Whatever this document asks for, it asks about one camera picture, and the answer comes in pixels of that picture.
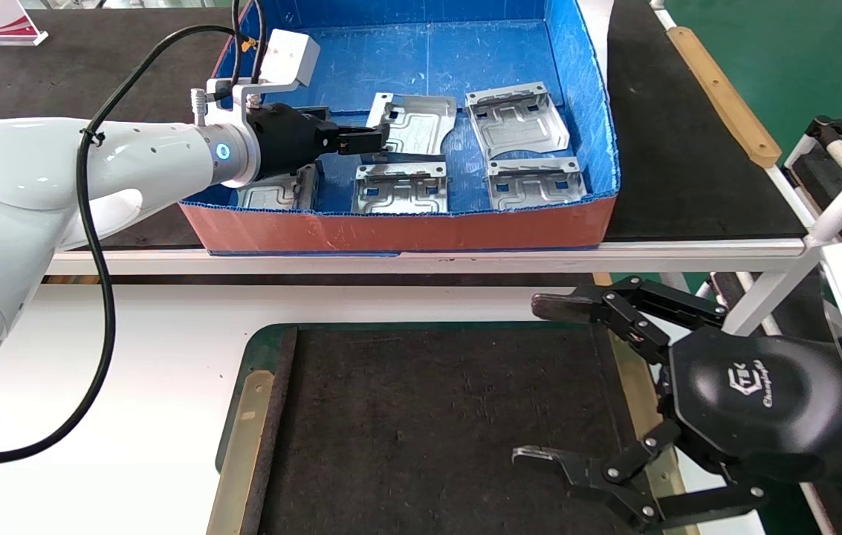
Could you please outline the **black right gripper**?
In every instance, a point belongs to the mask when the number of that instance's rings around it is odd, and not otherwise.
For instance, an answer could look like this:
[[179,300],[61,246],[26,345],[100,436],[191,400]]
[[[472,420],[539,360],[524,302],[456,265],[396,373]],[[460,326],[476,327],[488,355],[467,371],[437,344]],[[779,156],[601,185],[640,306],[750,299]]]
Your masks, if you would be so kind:
[[[699,463],[784,483],[842,485],[842,361],[831,343],[724,333],[715,328],[726,307],[640,276],[535,294],[531,309],[547,321],[605,325],[646,363],[669,364],[680,448],[697,446]],[[647,316],[694,332],[671,346]],[[734,480],[664,497],[638,490],[632,481],[680,437],[680,426],[665,421],[607,460],[540,446],[515,447],[511,460],[549,468],[569,495],[600,502],[632,531],[725,520],[765,504],[762,487]]]

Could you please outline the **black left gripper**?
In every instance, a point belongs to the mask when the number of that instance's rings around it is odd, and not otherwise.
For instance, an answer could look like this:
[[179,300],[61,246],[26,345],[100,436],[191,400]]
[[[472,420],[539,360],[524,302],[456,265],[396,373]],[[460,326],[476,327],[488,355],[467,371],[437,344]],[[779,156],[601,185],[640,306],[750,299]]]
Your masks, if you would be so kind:
[[255,181],[296,172],[336,150],[339,155],[376,155],[386,148],[390,135],[389,124],[339,126],[330,120],[328,108],[292,108],[284,103],[252,108],[250,128],[259,146]]

